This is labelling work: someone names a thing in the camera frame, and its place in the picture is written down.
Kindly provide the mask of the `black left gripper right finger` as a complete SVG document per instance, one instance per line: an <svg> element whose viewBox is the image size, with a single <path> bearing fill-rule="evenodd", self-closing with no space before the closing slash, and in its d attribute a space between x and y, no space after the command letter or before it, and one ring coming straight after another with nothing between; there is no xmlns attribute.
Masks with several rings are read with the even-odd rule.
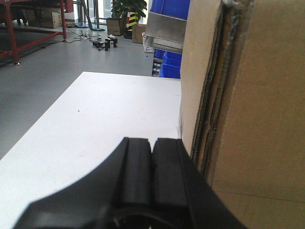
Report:
<svg viewBox="0 0 305 229"><path fill-rule="evenodd" d="M153 148L154 200L177 211L182 229L244 229L201 177L181 139L159 138Z"/></svg>

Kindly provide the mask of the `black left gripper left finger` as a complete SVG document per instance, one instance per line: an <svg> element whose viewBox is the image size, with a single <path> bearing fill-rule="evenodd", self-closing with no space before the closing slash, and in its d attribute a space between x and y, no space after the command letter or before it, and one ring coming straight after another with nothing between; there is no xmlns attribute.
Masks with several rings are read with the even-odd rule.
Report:
<svg viewBox="0 0 305 229"><path fill-rule="evenodd" d="M16 229L108 229L119 208L135 215L151 203L148 139L123 138L93 171L70 186L28 205Z"/></svg>

